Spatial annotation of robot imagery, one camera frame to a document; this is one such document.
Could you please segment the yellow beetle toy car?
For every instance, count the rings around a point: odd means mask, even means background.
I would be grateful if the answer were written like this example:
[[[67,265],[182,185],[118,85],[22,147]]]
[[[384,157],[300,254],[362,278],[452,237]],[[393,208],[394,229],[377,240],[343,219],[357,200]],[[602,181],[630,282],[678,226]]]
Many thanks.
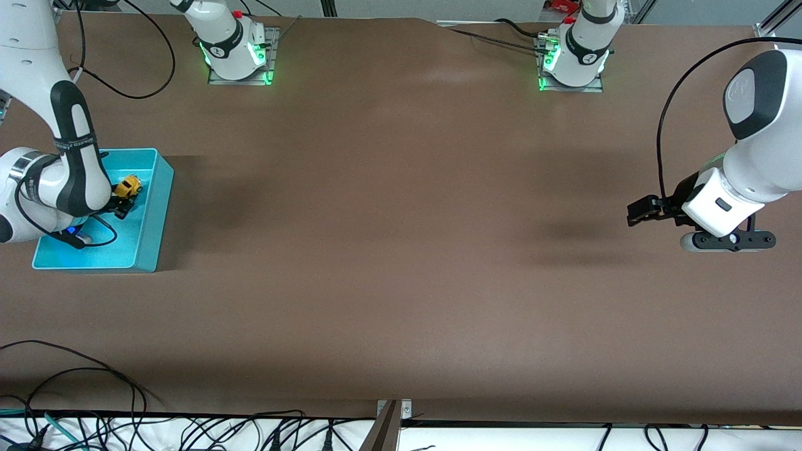
[[[118,198],[135,198],[143,190],[140,178],[130,174],[123,178],[113,189],[113,195]]]

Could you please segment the turquoise plastic bin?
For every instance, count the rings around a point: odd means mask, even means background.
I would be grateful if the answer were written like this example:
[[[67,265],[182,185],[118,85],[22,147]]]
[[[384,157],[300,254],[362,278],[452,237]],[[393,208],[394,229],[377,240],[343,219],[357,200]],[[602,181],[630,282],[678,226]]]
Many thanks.
[[[112,183],[136,176],[143,189],[133,208],[120,219],[115,214],[84,223],[82,232],[102,247],[75,249],[51,237],[38,240],[31,266],[44,271],[83,274],[152,273],[157,268],[174,171],[154,148],[112,148],[103,165]]]

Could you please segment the grey diagonal metal bar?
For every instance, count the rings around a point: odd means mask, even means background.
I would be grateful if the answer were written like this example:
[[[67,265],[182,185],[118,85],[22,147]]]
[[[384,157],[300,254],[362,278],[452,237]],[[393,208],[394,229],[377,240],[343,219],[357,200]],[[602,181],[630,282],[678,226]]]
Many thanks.
[[[358,451],[398,451],[398,437],[403,414],[403,400],[383,400],[378,417]]]

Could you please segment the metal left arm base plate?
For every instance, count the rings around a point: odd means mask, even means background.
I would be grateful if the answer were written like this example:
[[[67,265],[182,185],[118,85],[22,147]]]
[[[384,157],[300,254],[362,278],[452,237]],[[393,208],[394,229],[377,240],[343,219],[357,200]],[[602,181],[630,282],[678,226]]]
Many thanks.
[[[573,64],[575,56],[562,48],[560,37],[555,29],[547,33],[539,33],[533,38],[538,61],[538,83],[541,91],[563,91],[601,93],[603,83],[601,73],[605,68],[605,60],[609,56],[607,49],[602,52],[601,58],[592,64]]]

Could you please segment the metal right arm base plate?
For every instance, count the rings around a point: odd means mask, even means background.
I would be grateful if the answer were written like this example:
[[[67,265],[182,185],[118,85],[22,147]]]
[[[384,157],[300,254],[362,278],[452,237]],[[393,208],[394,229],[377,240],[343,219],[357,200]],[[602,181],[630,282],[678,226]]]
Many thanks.
[[[251,24],[251,31],[226,59],[218,59],[202,46],[208,66],[208,85],[269,86],[273,84],[280,28]]]

